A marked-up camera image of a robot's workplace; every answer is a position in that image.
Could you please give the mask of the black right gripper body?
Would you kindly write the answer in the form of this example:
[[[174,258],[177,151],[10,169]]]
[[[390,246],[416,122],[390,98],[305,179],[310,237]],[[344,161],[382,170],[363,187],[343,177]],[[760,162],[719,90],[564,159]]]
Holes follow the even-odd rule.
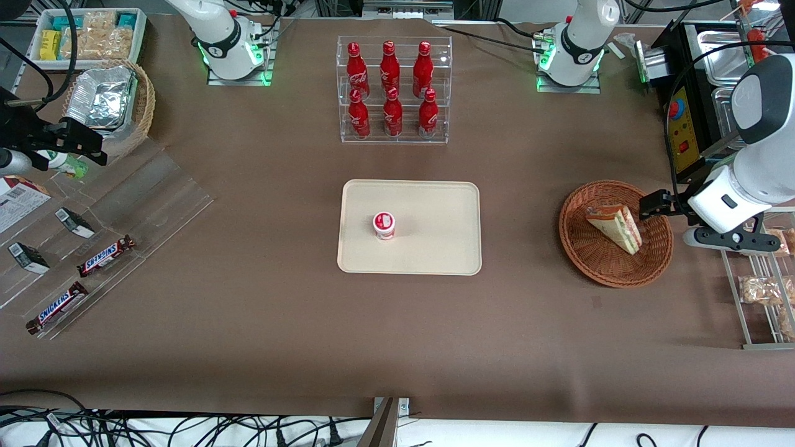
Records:
[[[7,104],[17,99],[1,88],[1,168],[48,169],[49,159],[38,153],[45,149],[42,146],[45,122],[29,106]]]

